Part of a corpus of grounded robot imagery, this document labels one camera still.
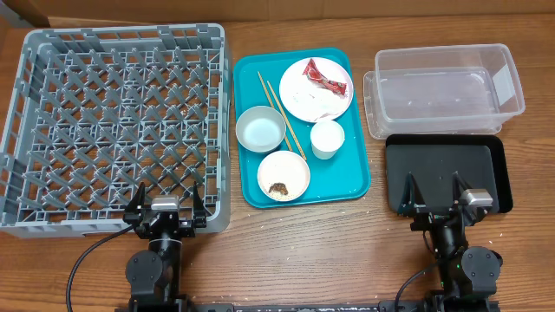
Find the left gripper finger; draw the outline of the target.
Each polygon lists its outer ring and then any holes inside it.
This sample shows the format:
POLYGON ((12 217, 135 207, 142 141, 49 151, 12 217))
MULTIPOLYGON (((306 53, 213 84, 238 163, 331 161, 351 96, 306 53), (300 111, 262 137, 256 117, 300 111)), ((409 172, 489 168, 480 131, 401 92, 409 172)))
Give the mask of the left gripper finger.
POLYGON ((145 195, 145 183, 141 182, 138 190, 127 204, 125 208, 125 213, 136 213, 144 205, 145 195))
POLYGON ((199 195, 198 184, 193 184, 193 214, 195 216, 205 216, 206 211, 202 198, 199 195))

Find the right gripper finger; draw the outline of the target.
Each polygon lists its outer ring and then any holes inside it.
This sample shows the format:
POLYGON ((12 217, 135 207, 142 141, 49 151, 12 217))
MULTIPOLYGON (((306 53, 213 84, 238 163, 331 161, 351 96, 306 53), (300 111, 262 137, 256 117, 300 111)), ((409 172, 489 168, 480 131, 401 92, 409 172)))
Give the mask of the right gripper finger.
POLYGON ((453 201, 456 205, 466 205, 468 203, 465 191, 472 188, 458 172, 452 174, 453 201))
POLYGON ((398 213, 403 216, 414 216, 423 208, 423 196, 414 175, 409 172, 405 178, 402 199, 398 205, 398 213))

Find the brown food scrap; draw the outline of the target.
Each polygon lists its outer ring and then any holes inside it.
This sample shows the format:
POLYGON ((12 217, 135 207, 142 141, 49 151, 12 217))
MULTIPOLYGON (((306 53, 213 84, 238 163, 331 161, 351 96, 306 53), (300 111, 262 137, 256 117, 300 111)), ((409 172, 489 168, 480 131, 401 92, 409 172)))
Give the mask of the brown food scrap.
POLYGON ((274 183, 270 186, 269 193, 272 192, 277 192, 284 196, 289 194, 286 185, 280 182, 274 183))

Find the small pink bowl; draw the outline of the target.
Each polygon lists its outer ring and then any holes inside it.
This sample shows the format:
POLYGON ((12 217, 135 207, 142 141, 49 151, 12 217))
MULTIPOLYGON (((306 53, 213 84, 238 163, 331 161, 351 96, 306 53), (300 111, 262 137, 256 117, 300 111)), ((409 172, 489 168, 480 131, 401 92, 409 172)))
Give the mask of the small pink bowl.
POLYGON ((291 202, 300 198, 310 184, 310 168, 298 154, 290 151, 277 151, 267 155, 258 167, 258 185, 268 198, 277 202, 291 202), (284 183, 289 192, 281 195, 269 193, 274 183, 284 183))

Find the grey bowl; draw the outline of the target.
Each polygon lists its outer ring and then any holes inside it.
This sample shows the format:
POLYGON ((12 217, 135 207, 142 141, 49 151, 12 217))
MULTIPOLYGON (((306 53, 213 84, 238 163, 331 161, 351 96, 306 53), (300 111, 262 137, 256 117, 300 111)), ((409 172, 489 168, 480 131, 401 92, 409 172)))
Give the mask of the grey bowl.
POLYGON ((285 132, 284 117, 275 108, 267 106, 247 109, 236 123, 238 143, 254 153, 275 150, 283 142, 285 132))

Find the white cup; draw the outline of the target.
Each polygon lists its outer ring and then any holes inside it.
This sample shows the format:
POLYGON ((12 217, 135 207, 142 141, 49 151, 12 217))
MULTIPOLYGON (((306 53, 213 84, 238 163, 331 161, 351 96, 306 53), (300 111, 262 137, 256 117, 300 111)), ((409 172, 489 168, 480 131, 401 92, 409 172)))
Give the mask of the white cup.
POLYGON ((342 126, 334 120, 321 120, 310 131, 310 143, 314 155, 319 159, 330 159, 345 141, 342 126))

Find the large pink plate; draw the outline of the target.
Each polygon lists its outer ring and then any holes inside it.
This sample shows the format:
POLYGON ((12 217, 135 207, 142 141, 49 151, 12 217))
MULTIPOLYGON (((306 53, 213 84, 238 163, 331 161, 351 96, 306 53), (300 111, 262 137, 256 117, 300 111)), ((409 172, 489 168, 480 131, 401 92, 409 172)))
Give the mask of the large pink plate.
POLYGON ((302 121, 317 123, 320 120, 335 120, 349 109, 355 94, 353 81, 339 63, 323 57, 311 59, 304 58, 285 70, 278 91, 281 103, 290 114, 302 121), (304 74, 311 59, 326 78, 346 85, 344 94, 334 94, 304 74))

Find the red snack wrapper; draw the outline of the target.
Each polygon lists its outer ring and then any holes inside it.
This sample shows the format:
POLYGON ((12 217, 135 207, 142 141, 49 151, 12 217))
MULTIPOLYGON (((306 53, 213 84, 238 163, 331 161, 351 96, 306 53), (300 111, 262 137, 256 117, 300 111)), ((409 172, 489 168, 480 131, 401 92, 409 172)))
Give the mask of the red snack wrapper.
POLYGON ((308 78, 309 81, 314 82, 317 85, 331 91, 333 94, 345 95, 346 93, 347 84, 328 79, 320 72, 315 61, 312 58, 309 59, 309 62, 306 65, 303 74, 308 78))

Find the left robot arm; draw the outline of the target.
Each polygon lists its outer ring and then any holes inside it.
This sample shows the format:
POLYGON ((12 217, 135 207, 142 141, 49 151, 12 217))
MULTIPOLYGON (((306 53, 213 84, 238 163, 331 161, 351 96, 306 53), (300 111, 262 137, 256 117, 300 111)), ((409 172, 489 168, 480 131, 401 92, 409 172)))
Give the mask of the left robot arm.
POLYGON ((124 210, 123 221, 148 241, 147 249, 131 256, 126 266, 131 311, 194 310, 191 299, 180 293, 182 240, 206 227, 206 211, 197 186, 187 196, 193 199, 193 212, 185 220, 179 216, 177 195, 158 196, 148 204, 144 184, 124 210))

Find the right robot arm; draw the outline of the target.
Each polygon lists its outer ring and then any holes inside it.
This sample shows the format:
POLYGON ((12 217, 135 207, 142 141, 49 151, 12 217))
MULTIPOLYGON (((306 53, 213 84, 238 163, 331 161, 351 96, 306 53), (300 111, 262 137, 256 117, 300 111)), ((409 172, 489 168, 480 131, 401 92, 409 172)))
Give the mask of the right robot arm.
POLYGON ((502 256, 488 248, 471 247, 466 228, 482 221, 493 208, 486 189, 472 188, 457 172, 453 174, 453 202, 447 208, 428 208, 412 173, 405 178, 399 212, 411 217, 412 231, 420 231, 434 263, 410 277, 398 291, 394 307, 400 308, 403 291, 416 278, 437 269, 440 290, 431 290, 422 311, 492 311, 489 297, 497 291, 502 256))

